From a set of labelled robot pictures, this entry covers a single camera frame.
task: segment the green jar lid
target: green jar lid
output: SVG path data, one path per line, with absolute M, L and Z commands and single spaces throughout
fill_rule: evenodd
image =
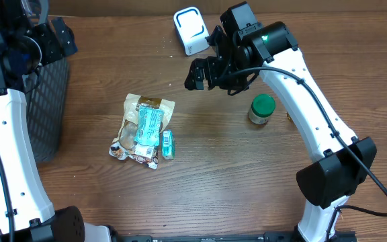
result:
M 273 97 L 267 94 L 261 94 L 255 97 L 252 102 L 253 113 L 261 118 L 269 117 L 275 110 L 275 101 Z

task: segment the white holder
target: white holder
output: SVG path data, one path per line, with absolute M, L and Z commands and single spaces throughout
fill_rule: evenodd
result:
M 174 26 L 179 40 L 190 56 L 207 49 L 207 27 L 202 19 L 200 10 L 188 7 L 174 14 Z

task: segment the snack bag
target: snack bag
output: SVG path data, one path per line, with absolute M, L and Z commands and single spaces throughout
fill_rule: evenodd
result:
M 129 157 L 157 169 L 159 133 L 167 127 L 174 106 L 175 102 L 165 99 L 128 94 L 124 102 L 122 126 L 118 137 L 113 140 L 109 154 L 119 160 Z
M 174 159 L 175 143 L 171 130 L 166 130 L 162 134 L 162 156 L 164 159 Z

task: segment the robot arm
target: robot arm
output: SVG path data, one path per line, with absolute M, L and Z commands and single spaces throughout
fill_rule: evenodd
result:
M 0 1 L 0 241 L 110 242 L 110 229 L 84 223 L 78 208 L 55 211 L 38 175 L 26 125 L 25 93 L 31 89 L 22 76 L 77 47 L 62 18 L 52 20 L 52 31 L 47 4 L 37 26 L 27 18 L 27 4 Z
M 226 34 L 216 26 L 208 38 L 218 56 L 194 60 L 185 87 L 204 89 L 205 78 L 208 89 L 219 86 L 234 95 L 247 90 L 258 74 L 271 87 L 300 131 L 313 162 L 296 176 L 307 201 L 292 239 L 327 241 L 335 234 L 339 208 L 367 173 L 374 176 L 369 168 L 376 146 L 369 137 L 359 140 L 338 117 L 308 72 L 295 37 L 283 23 L 263 27 L 245 2 L 229 8 L 220 21 Z M 256 75 L 247 81 L 253 73 Z

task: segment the small teal package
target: small teal package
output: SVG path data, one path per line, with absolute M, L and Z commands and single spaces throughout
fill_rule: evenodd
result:
M 159 130 L 164 111 L 146 106 L 138 109 L 138 130 L 135 141 L 140 145 L 159 146 Z
M 164 159 L 174 159 L 175 144 L 171 130 L 166 130 L 162 134 L 162 156 Z

